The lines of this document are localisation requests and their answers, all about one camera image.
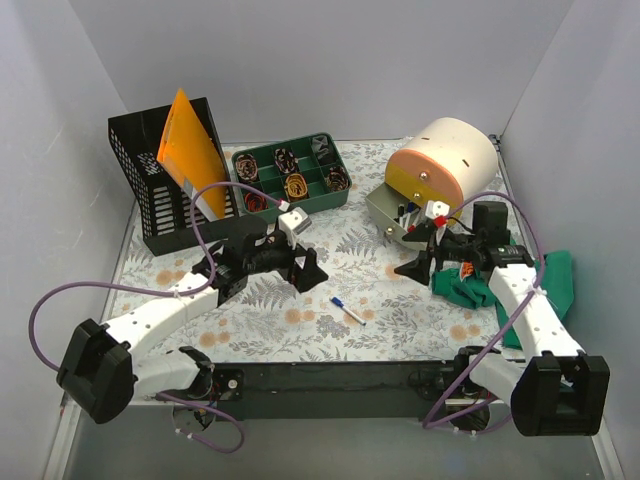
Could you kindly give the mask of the green compartment tray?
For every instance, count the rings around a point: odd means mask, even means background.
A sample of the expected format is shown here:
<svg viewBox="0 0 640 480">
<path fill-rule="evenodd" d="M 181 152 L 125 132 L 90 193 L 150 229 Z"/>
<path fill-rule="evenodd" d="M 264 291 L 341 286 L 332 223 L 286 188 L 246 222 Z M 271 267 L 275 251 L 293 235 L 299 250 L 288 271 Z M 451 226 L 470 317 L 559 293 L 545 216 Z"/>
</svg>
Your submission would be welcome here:
<svg viewBox="0 0 640 480">
<path fill-rule="evenodd" d="M 331 135 L 321 132 L 241 149 L 231 157 L 237 181 L 261 193 L 243 190 L 245 211 L 272 223 L 280 210 L 266 196 L 314 214 L 346 203 L 350 175 Z"/>
</svg>

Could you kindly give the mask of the orange plastic folder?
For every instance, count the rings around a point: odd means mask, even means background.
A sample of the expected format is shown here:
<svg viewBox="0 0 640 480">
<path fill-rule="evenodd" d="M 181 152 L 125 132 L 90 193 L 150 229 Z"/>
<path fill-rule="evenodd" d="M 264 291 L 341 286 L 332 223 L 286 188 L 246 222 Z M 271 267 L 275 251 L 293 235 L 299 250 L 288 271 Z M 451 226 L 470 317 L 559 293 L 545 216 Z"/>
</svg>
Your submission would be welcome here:
<svg viewBox="0 0 640 480">
<path fill-rule="evenodd" d="M 190 200 L 207 185 L 228 179 L 224 158 L 182 89 L 169 110 L 156 159 Z"/>
</svg>

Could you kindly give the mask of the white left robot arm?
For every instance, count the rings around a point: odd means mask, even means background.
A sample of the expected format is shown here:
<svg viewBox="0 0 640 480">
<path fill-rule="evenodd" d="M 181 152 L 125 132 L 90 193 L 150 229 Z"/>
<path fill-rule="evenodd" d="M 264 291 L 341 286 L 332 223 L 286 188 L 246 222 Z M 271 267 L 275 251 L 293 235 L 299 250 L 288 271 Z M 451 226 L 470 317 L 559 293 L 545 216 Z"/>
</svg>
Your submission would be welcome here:
<svg viewBox="0 0 640 480">
<path fill-rule="evenodd" d="M 56 381 L 97 424 L 122 413 L 134 399 L 174 392 L 202 400 L 214 388 L 214 363 L 194 347 L 150 358 L 148 352 L 195 318 L 229 301 L 250 276 L 277 272 L 298 292 L 327 280 L 317 253 L 299 236 L 311 224 L 296 208 L 273 228 L 255 216 L 237 219 L 229 236 L 211 245 L 170 290 L 128 314 L 74 330 Z"/>
</svg>

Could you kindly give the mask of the red cap marker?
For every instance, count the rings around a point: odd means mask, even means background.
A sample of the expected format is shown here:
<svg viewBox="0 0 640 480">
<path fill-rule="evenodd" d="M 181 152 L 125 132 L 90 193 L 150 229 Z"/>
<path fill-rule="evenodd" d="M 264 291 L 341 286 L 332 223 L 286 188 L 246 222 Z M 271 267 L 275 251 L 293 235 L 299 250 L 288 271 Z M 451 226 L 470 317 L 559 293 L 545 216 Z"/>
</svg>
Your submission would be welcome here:
<svg viewBox="0 0 640 480">
<path fill-rule="evenodd" d="M 419 211 L 413 211 L 406 217 L 406 231 L 409 232 L 419 223 L 421 214 Z"/>
</svg>

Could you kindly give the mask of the green cloth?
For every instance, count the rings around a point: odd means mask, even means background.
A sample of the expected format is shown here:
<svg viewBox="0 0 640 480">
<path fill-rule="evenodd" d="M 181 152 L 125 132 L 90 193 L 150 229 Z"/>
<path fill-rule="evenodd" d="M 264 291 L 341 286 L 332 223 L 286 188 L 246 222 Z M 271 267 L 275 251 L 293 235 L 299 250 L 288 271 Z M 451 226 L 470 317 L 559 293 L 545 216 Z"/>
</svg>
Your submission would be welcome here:
<svg viewBox="0 0 640 480">
<path fill-rule="evenodd" d="M 434 273 L 431 290 L 458 306 L 494 306 L 503 345 L 522 350 L 528 359 L 544 351 L 571 356 L 580 349 L 563 326 L 574 301 L 572 257 L 567 251 L 487 271 L 465 262 Z"/>
</svg>

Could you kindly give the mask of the cream cylindrical drawer box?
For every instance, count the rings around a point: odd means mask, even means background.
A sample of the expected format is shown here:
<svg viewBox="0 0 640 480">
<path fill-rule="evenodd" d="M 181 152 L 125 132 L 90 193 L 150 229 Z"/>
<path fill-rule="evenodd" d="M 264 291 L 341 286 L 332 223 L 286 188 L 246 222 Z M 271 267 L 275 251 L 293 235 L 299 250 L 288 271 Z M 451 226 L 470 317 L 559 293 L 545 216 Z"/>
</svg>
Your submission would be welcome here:
<svg viewBox="0 0 640 480">
<path fill-rule="evenodd" d="M 410 248 L 402 241 L 407 233 L 404 217 L 395 221 L 399 204 L 406 212 L 413 202 L 420 221 L 428 200 L 455 209 L 483 192 L 498 169 L 498 154 L 487 135 L 462 120 L 439 118 L 390 156 L 383 183 L 366 196 L 365 203 L 387 239 Z"/>
</svg>

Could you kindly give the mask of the aluminium frame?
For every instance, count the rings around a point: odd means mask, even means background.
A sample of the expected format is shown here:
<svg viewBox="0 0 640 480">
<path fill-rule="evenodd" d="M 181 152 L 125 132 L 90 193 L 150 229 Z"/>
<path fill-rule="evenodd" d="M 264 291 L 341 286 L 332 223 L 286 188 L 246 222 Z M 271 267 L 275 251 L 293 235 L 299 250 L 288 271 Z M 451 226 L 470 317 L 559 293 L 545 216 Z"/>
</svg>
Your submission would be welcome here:
<svg viewBox="0 0 640 480">
<path fill-rule="evenodd" d="M 412 418 L 250 420 L 203 428 L 188 410 L 142 402 L 95 424 L 68 404 L 48 479 L 620 479 L 607 430 L 471 436 Z"/>
</svg>

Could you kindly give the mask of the black mesh file holder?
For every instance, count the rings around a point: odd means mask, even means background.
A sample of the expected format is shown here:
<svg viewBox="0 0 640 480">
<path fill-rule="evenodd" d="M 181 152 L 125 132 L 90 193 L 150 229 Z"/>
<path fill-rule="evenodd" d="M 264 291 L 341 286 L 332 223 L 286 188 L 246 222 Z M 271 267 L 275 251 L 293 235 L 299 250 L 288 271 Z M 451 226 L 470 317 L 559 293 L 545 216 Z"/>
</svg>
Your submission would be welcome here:
<svg viewBox="0 0 640 480">
<path fill-rule="evenodd" d="M 155 256 L 197 245 L 192 228 L 197 224 L 207 243 L 231 232 L 239 209 L 231 188 L 225 190 L 225 216 L 214 222 L 195 211 L 190 199 L 156 160 L 168 105 L 108 119 L 109 143 L 139 205 L 142 237 Z"/>
</svg>

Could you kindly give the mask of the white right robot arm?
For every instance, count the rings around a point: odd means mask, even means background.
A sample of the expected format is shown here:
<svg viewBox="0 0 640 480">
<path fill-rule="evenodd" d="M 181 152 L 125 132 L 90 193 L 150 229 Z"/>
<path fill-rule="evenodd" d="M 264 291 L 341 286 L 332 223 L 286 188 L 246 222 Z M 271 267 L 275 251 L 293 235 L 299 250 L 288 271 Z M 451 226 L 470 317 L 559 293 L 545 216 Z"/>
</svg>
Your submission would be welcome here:
<svg viewBox="0 0 640 480">
<path fill-rule="evenodd" d="M 516 429 L 524 436 L 593 436 L 600 430 L 610 369 L 606 360 L 589 355 L 568 333 L 556 315 L 541 283 L 545 265 L 526 247 L 515 245 L 507 227 L 513 200 L 474 198 L 472 229 L 467 234 L 448 228 L 454 212 L 442 201 L 428 201 L 417 225 L 403 236 L 424 243 L 415 260 L 396 273 L 429 284 L 447 261 L 468 263 L 484 273 L 488 288 L 509 316 L 503 332 L 515 330 L 526 365 L 519 367 L 492 344 L 467 347 L 456 357 L 459 367 L 452 382 L 423 420 L 434 428 L 454 420 L 437 413 L 457 391 L 475 397 L 486 390 L 492 400 L 505 403 Z"/>
</svg>

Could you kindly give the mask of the floral table mat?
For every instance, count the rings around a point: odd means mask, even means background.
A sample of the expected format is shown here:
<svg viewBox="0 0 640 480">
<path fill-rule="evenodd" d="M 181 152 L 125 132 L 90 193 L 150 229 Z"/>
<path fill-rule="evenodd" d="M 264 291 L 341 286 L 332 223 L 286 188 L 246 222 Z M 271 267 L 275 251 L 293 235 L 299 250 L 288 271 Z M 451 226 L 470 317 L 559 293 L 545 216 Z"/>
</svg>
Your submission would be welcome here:
<svg viewBox="0 0 640 480">
<path fill-rule="evenodd" d="M 217 362 L 450 360 L 498 331 L 493 308 L 470 310 L 395 273 L 414 252 L 378 229 L 366 196 L 395 141 L 342 142 L 352 179 L 346 203 L 313 215 L 304 232 L 326 282 L 300 294 L 275 273 L 252 276 L 222 307 L 175 331 L 155 354 L 191 345 Z"/>
</svg>

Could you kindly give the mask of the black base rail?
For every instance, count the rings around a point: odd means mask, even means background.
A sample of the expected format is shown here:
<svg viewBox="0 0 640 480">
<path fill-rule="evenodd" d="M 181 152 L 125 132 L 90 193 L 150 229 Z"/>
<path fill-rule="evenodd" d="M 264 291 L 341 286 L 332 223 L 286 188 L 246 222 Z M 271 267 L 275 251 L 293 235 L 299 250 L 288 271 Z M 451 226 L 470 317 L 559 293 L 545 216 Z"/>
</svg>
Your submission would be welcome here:
<svg viewBox="0 0 640 480">
<path fill-rule="evenodd" d="M 206 398 L 238 420 L 423 418 L 452 361 L 223 363 Z"/>
</svg>

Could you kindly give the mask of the blue cap marker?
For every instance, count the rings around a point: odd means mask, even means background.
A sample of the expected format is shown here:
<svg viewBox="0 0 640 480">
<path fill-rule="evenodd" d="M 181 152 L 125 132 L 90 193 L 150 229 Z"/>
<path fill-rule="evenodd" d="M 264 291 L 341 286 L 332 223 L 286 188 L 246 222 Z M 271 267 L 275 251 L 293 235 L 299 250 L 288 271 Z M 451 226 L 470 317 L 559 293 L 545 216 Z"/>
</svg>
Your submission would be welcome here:
<svg viewBox="0 0 640 480">
<path fill-rule="evenodd" d="M 356 321 L 359 325 L 361 326 L 365 326 L 367 324 L 367 322 L 362 319 L 357 313 L 355 313 L 353 310 L 349 309 L 339 298 L 337 297 L 332 297 L 330 299 L 331 303 L 334 304 L 336 307 L 338 307 L 339 309 L 341 309 L 346 315 L 348 315 L 350 318 L 352 318 L 354 321 Z"/>
<path fill-rule="evenodd" d="M 409 202 L 404 215 L 404 225 L 408 226 L 411 220 L 412 213 L 414 212 L 416 205 L 413 202 Z"/>
</svg>

